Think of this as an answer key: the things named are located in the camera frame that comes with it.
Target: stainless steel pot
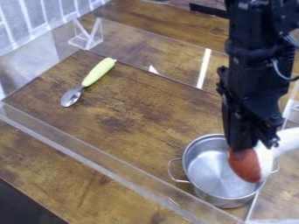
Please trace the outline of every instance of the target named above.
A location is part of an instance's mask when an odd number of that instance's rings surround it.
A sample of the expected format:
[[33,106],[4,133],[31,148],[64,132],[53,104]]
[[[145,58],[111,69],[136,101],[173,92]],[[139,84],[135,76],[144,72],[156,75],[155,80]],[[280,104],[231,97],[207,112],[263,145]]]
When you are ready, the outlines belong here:
[[[181,158],[168,163],[168,174],[177,183],[191,183],[195,194],[215,207],[240,207],[252,200],[264,185],[248,183],[231,170],[227,142],[222,134],[203,136],[187,146]],[[188,180],[179,180],[171,172],[172,162],[181,160]]]

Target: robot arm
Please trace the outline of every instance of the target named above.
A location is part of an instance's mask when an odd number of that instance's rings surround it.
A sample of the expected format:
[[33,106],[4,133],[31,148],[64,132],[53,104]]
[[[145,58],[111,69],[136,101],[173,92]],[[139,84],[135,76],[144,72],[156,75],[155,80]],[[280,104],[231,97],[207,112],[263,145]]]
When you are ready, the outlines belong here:
[[223,126],[228,146],[243,151],[260,140],[278,146],[283,124],[278,107],[287,93],[296,42],[288,32],[299,26],[296,0],[226,1],[230,19],[228,67],[220,67]]

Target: yellow handle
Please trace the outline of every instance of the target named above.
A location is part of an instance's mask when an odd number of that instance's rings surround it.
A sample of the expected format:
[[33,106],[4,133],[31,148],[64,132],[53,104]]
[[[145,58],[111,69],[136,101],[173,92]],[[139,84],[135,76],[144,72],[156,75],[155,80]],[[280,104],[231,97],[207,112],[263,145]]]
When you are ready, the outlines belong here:
[[85,88],[91,86],[103,77],[103,75],[115,66],[115,64],[116,64],[115,59],[111,59],[111,58],[103,59],[89,71],[88,76],[81,82],[81,86]]

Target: wooden table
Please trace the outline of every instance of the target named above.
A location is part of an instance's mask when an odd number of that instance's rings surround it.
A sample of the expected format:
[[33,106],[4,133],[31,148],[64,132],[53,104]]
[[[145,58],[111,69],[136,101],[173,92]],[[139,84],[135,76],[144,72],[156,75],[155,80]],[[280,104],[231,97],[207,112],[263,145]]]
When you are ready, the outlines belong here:
[[[163,5],[112,0],[93,14],[216,50],[227,38],[223,26],[227,21]],[[220,98],[117,63],[103,80],[84,91],[77,104],[63,108],[59,104],[63,93],[80,83],[101,59],[92,52],[79,51],[4,102],[172,184],[167,175],[169,159],[183,154],[193,138],[223,131]],[[4,130],[1,179],[68,222],[188,222],[8,124],[1,122],[0,126]],[[287,163],[295,162],[295,156],[287,159]],[[283,165],[282,169],[284,175],[279,179],[287,179],[288,185],[276,188],[276,181],[268,183],[258,219],[272,217],[268,208],[282,211],[290,200],[294,206],[280,216],[295,217],[298,212],[298,201],[292,197],[298,194],[295,179],[286,176],[291,172],[298,178],[298,171],[292,166],[287,169]],[[183,176],[181,168],[175,170]],[[274,189],[280,189],[274,197],[278,199],[292,192],[282,205],[267,197]],[[244,206],[227,212],[244,218],[247,210]]]

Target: red object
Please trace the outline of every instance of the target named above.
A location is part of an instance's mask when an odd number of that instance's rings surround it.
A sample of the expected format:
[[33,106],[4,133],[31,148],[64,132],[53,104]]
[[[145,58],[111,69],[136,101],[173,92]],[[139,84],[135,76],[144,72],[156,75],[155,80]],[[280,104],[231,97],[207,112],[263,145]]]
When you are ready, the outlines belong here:
[[260,181],[260,165],[258,160],[258,154],[254,149],[234,151],[228,148],[228,164],[232,171],[247,182]]

